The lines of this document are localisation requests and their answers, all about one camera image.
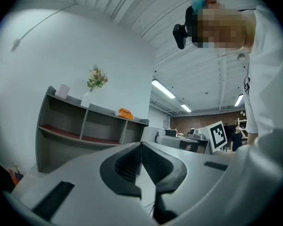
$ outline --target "red shelf lining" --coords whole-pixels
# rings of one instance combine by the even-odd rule
[[[57,134],[66,136],[66,137],[70,137],[70,138],[74,138],[74,139],[80,139],[80,135],[73,133],[73,132],[69,132],[66,130],[62,130],[56,127],[53,127],[51,125],[42,125],[41,127],[43,127],[44,129],[50,130],[52,132],[55,132]],[[109,140],[109,139],[102,139],[102,138],[96,138],[96,137],[88,137],[88,136],[83,136],[82,138],[83,141],[90,141],[90,142],[96,142],[96,143],[106,143],[106,144],[115,144],[115,145],[120,145],[120,143],[118,141],[115,140]]]

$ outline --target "fluorescent light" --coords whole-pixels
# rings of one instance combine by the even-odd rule
[[[243,98],[243,95],[239,95],[239,98],[237,99],[235,106],[238,106],[240,104],[242,98]]]
[[[161,90],[162,92],[164,92],[167,96],[169,96],[171,99],[174,99],[175,96],[168,91],[161,83],[159,83],[157,80],[153,80],[152,81],[152,85],[154,85],[156,88],[158,88],[159,90]]]
[[[183,109],[185,109],[187,112],[191,112],[191,110],[190,110],[186,105],[181,105],[181,107],[182,107]]]

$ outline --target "gray shelving unit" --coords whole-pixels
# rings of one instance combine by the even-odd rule
[[[67,161],[121,144],[140,141],[148,119],[134,121],[114,111],[67,96],[56,97],[49,86],[44,97],[36,131],[36,160],[39,172],[50,173]]]

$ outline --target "brick wall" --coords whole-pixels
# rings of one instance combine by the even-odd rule
[[[228,126],[234,125],[235,120],[238,120],[238,118],[244,120],[246,116],[240,114],[239,111],[217,115],[171,117],[170,127],[171,129],[177,129],[178,133],[186,134],[191,128],[202,128],[218,121],[222,121],[223,124],[228,123]]]

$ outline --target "person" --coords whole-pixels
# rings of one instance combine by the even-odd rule
[[[231,152],[235,152],[238,147],[242,146],[242,139],[245,139],[246,136],[242,131],[242,128],[239,125],[236,125],[235,132],[232,134],[231,141]]]
[[[259,3],[254,14],[245,15],[216,0],[192,0],[185,25],[198,48],[250,53],[243,82],[247,143],[283,128],[283,31],[271,10]]]

